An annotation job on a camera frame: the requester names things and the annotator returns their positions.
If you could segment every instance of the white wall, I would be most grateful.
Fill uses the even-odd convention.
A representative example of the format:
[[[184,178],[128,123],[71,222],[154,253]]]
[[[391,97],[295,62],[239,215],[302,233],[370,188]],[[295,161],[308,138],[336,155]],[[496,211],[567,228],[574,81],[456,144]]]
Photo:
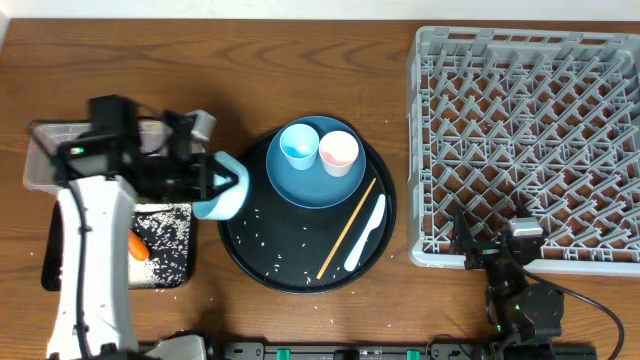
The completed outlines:
[[[0,0],[8,17],[640,20],[640,0]]]
[[[2,40],[4,40],[4,35],[7,32],[7,27],[9,27],[9,18],[6,17],[2,11],[0,11],[0,45],[2,45]]]

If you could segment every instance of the gray dish rack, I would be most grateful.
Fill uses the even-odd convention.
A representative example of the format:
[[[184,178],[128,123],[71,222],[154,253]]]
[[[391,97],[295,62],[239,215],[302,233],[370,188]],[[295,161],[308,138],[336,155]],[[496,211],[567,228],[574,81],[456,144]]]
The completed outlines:
[[[409,257],[449,255],[461,206],[491,238],[522,201],[536,272],[640,276],[640,37],[423,27],[407,59]]]

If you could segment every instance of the black tray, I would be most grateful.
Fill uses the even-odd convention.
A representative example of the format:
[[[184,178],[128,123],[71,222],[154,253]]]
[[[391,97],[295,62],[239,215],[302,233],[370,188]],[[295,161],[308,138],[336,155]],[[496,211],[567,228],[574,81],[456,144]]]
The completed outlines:
[[[375,264],[391,239],[396,198],[389,171],[380,155],[362,141],[367,169],[358,189],[342,203],[327,209],[299,207],[280,197],[267,175],[267,150],[276,133],[277,130],[265,135],[240,157],[249,171],[250,188],[238,214],[218,223],[225,248],[242,270],[277,290],[320,293],[347,285]],[[367,200],[324,276],[317,280],[318,271],[374,177],[377,181]],[[347,272],[344,261],[369,221],[380,194],[387,198],[382,223],[369,235],[356,269]]]
[[[196,226],[191,209],[188,214],[174,209],[176,221],[188,229],[159,226],[163,221],[156,219],[165,211],[140,212],[132,214],[131,228],[140,236],[150,250],[149,261],[157,262],[153,270],[158,282],[129,283],[129,289],[169,289],[185,284],[193,275],[196,258]],[[51,217],[49,240],[42,264],[40,283],[45,290],[60,291],[62,266],[63,229],[60,208],[56,203]]]

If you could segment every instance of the white plastic knife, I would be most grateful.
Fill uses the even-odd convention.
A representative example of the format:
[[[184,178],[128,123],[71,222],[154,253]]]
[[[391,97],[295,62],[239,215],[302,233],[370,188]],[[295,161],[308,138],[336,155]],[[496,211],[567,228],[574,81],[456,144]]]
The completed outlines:
[[[358,242],[356,242],[353,250],[351,250],[351,253],[347,256],[347,260],[344,262],[345,270],[353,271],[356,268],[358,260],[360,260],[360,255],[362,255],[364,244],[367,242],[371,230],[380,226],[380,222],[382,222],[382,215],[384,215],[385,199],[384,194],[380,194],[380,196],[378,196],[378,202],[376,203],[376,207],[373,208],[373,212],[371,213],[367,226],[364,227],[362,235],[360,235],[360,239],[358,239]]]

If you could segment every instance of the chopstick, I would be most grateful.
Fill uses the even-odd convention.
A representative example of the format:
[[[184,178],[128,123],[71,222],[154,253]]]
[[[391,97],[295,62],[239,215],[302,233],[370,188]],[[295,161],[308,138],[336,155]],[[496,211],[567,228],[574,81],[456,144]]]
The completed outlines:
[[[371,180],[371,184],[369,184],[369,188],[362,196],[362,199],[360,199],[360,203],[354,210],[353,214],[351,214],[351,218],[347,222],[347,225],[344,227],[344,230],[342,230],[342,234],[340,234],[338,241],[336,241],[336,244],[333,245],[333,249],[331,249],[331,252],[327,257],[327,260],[325,260],[324,265],[322,265],[322,268],[320,269],[320,272],[316,276],[316,279],[320,280],[322,278],[322,275],[324,275],[325,270],[327,270],[327,266],[329,266],[331,259],[333,259],[333,255],[336,254],[336,250],[338,250],[338,247],[342,243],[344,236],[347,234],[347,231],[349,231],[349,228],[351,227],[351,224],[353,224],[353,220],[356,218],[356,215],[358,215],[358,212],[360,212],[360,208],[362,207],[362,204],[364,204],[364,201],[367,199],[367,196],[369,196],[369,193],[371,192],[371,189],[373,188],[373,184],[375,184],[375,182],[376,182],[376,178],[374,177],[373,180]]]

